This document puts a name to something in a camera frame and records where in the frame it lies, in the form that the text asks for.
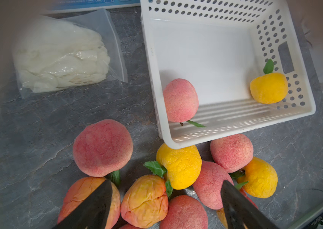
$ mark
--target countertop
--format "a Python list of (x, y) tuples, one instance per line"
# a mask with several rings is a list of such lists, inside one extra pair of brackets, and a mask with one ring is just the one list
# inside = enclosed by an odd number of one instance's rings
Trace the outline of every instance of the countertop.
[[(150, 174), (142, 164), (155, 160), (163, 140), (157, 131), (140, 7), (109, 11), (121, 40), (129, 84), (102, 82), (23, 100), (14, 70), (9, 69), (12, 76), (0, 92), (0, 228), (43, 229), (56, 224), (67, 190), (86, 176), (72, 158), (73, 141), (100, 120), (124, 124), (137, 152), (121, 169), (121, 197), (136, 178)], [(323, 200), (323, 95), (298, 23), (296, 29), (316, 113), (244, 133), (253, 143), (254, 155), (277, 171), (275, 194), (252, 200), (280, 228)], [(209, 145), (197, 145), (203, 160), (212, 160)], [(192, 188), (185, 192), (196, 197)], [(223, 228), (215, 211), (206, 211), (209, 229)], [(114, 228), (123, 224), (120, 218)]]

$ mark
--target peach-shaped bun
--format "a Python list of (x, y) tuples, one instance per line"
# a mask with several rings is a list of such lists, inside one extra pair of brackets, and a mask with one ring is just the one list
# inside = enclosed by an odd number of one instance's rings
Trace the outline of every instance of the peach-shaped bun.
[(165, 181), (160, 176), (145, 175), (138, 178), (124, 195), (121, 216), (129, 224), (148, 228), (165, 218), (168, 196)]
[(139, 229), (139, 227), (132, 226), (131, 224), (128, 223), (128, 224), (120, 227), (119, 229)]
[(163, 91), (167, 117), (170, 122), (185, 122), (193, 118), (199, 108), (199, 98), (192, 84), (175, 79)]
[(177, 196), (169, 203), (168, 215), (160, 229), (207, 229), (208, 218), (200, 202), (190, 196)]
[(210, 150), (214, 161), (228, 173), (245, 167), (253, 158), (251, 140), (242, 134), (212, 140)]
[(103, 177), (124, 167), (132, 151), (130, 133), (111, 119), (87, 126), (76, 137), (72, 150), (79, 169), (92, 177)]
[(223, 167), (203, 160), (200, 175), (193, 184), (193, 189), (203, 204), (217, 210), (223, 207), (221, 186), (225, 180), (234, 185), (232, 178)]
[[(64, 198), (64, 204), (58, 216), (57, 223), (63, 221), (77, 206), (79, 206), (106, 178), (84, 177), (75, 182)], [(120, 214), (121, 198), (117, 187), (112, 183), (112, 201), (105, 229), (111, 229), (118, 221)]]

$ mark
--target blue box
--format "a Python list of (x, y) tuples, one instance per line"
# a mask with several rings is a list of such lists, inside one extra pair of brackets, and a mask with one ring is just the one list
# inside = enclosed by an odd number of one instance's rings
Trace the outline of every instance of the blue box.
[(120, 8), (139, 6), (140, 0), (61, 0), (58, 1), (54, 7), (47, 12), (65, 13), (65, 12), (80, 12), (97, 10), (99, 8)]

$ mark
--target white tray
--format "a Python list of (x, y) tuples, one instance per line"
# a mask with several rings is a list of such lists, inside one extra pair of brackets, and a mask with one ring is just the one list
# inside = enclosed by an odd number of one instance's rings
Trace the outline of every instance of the white tray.
[[(183, 148), (315, 112), (285, 1), (141, 0), (141, 22), (159, 136), (169, 147)], [(264, 75), (270, 58), (274, 72), (287, 76), (289, 93), (283, 101), (265, 105), (253, 100), (249, 83)], [(163, 89), (177, 78), (195, 87), (200, 106), (191, 120), (207, 128), (168, 122)]]

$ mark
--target artificial leaf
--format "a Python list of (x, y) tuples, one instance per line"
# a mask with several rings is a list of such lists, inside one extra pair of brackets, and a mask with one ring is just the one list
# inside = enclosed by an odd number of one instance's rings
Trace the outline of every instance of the artificial leaf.
[(245, 175), (245, 171), (243, 169), (240, 169), (236, 172), (229, 173), (229, 175), (232, 179), (238, 179), (239, 177), (242, 177)]
[(161, 178), (164, 178), (164, 174), (167, 172), (167, 169), (164, 166), (161, 166), (157, 161), (145, 162), (144, 166), (150, 169), (154, 175), (158, 175)]
[(119, 170), (113, 171), (110, 173), (111, 174), (111, 181), (118, 186), (121, 183), (121, 176), (119, 173)]
[(192, 124), (192, 125), (196, 126), (196, 127), (206, 127), (204, 125), (201, 125), (200, 123), (197, 123), (197, 122), (194, 122), (194, 121), (191, 121), (191, 120), (188, 120), (187, 122), (189, 124)]
[(273, 71), (274, 71), (274, 62), (271, 59), (269, 59), (266, 62), (265, 67), (263, 68), (263, 73), (266, 75), (266, 74), (272, 73)]
[(237, 189), (237, 190), (240, 190), (244, 185), (246, 185), (248, 183), (248, 181), (244, 181), (244, 182), (241, 182), (239, 184), (236, 184), (234, 185), (234, 187)]
[(173, 188), (172, 188), (172, 185), (170, 184), (170, 180), (167, 180), (167, 182), (165, 182), (165, 187), (167, 188), (167, 196), (168, 198), (170, 198), (173, 192)]

